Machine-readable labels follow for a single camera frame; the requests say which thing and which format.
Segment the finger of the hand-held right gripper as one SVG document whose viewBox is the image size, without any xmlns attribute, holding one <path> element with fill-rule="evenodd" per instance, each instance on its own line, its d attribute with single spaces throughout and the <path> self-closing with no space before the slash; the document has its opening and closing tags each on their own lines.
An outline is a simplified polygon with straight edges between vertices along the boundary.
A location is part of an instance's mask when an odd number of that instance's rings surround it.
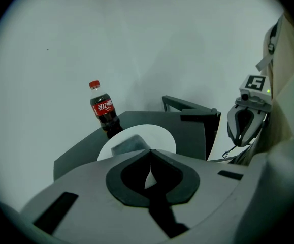
<svg viewBox="0 0 294 244">
<path fill-rule="evenodd" d="M 241 131 L 239 127 L 238 114 L 244 110 L 244 107 L 235 105 L 227 114 L 227 131 L 228 136 L 235 146 L 241 146 Z"/>
<path fill-rule="evenodd" d="M 250 118 L 240 134 L 240 146 L 242 147 L 258 135 L 267 116 L 267 113 L 261 110 L 247 110 L 247 113 L 250 114 Z"/>
</svg>

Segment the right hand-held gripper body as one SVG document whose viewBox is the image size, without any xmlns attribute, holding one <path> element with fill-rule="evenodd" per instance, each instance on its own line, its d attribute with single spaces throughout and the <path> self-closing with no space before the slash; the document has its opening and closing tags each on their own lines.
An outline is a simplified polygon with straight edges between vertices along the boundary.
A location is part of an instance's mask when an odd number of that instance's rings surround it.
<svg viewBox="0 0 294 244">
<path fill-rule="evenodd" d="M 272 92 L 268 76 L 248 75 L 239 87 L 235 104 L 263 112 L 272 110 Z"/>
</svg>

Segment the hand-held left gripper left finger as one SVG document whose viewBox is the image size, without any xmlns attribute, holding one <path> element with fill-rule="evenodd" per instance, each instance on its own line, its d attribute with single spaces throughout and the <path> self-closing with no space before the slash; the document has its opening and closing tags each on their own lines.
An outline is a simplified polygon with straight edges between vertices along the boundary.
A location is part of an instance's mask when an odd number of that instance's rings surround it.
<svg viewBox="0 0 294 244">
<path fill-rule="evenodd" d="M 130 152 L 79 166 L 35 195 L 21 210 L 34 222 L 62 193 L 78 198 L 53 236 L 71 244 L 159 244 L 168 236 L 146 208 L 123 205 L 107 189 L 106 175 L 119 163 L 140 154 Z"/>
</svg>

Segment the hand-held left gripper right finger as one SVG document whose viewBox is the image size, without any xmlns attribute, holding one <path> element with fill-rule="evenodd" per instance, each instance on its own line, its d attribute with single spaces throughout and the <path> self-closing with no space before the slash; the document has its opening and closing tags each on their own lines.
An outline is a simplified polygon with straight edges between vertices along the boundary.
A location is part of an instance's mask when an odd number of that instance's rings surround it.
<svg viewBox="0 0 294 244">
<path fill-rule="evenodd" d="M 151 150 L 151 229 L 192 229 L 227 199 L 239 184 L 241 166 Z"/>
</svg>

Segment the black mini fridge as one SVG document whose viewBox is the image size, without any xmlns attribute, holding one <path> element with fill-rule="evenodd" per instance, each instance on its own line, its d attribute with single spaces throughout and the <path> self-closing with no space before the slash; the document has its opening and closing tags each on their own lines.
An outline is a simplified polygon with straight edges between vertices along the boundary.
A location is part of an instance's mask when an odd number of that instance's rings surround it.
<svg viewBox="0 0 294 244">
<path fill-rule="evenodd" d="M 124 130 L 151 124 L 168 130 L 174 137 L 179 155 L 207 160 L 214 144 L 221 113 L 189 101 L 163 96 L 164 110 L 126 111 L 120 114 Z M 57 180 L 76 167 L 94 162 L 109 141 L 106 133 L 97 129 L 54 161 L 53 179 Z"/>
</svg>

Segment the dark sponge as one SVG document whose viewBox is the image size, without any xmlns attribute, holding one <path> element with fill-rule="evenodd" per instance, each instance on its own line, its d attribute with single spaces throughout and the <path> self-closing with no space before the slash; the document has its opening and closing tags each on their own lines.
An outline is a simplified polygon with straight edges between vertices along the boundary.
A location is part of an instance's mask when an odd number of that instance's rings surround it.
<svg viewBox="0 0 294 244">
<path fill-rule="evenodd" d="M 150 146 L 140 135 L 133 135 L 111 148 L 112 156 L 150 149 Z"/>
</svg>

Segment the white round plate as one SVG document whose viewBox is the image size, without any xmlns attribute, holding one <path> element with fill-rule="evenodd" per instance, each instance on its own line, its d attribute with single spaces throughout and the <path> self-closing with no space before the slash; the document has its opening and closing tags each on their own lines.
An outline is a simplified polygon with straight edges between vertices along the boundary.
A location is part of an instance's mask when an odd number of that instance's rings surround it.
<svg viewBox="0 0 294 244">
<path fill-rule="evenodd" d="M 97 161 L 113 157 L 111 148 L 133 135 L 141 136 L 151 149 L 160 149 L 176 153 L 177 147 L 175 139 L 168 130 L 158 125 L 142 124 L 127 128 L 109 139 L 101 149 Z"/>
</svg>

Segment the person's beige shirt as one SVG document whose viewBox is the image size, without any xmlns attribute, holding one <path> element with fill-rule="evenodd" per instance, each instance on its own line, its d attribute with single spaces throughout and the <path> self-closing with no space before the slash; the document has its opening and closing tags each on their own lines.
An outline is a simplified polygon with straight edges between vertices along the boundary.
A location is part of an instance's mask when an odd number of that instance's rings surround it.
<svg viewBox="0 0 294 244">
<path fill-rule="evenodd" d="M 279 142 L 293 136 L 291 126 L 277 101 L 294 76 L 294 24 L 286 12 L 265 35 L 263 56 L 268 55 L 273 58 L 262 67 L 261 74 L 268 76 L 270 81 L 272 111 L 268 124 L 262 129 L 255 143 L 236 158 L 236 163 L 240 165 L 248 166 L 254 155 L 267 152 Z"/>
</svg>

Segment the cola bottle red cap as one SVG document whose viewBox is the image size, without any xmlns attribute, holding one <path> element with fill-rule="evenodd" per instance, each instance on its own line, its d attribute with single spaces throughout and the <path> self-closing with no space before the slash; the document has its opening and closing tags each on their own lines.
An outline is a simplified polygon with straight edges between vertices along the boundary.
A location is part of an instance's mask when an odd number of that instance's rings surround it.
<svg viewBox="0 0 294 244">
<path fill-rule="evenodd" d="M 104 130 L 107 137 L 111 139 L 123 130 L 112 99 L 108 93 L 101 89 L 98 80 L 90 82 L 89 88 L 92 93 L 90 99 L 92 110 L 96 118 L 99 120 L 101 128 Z"/>
</svg>

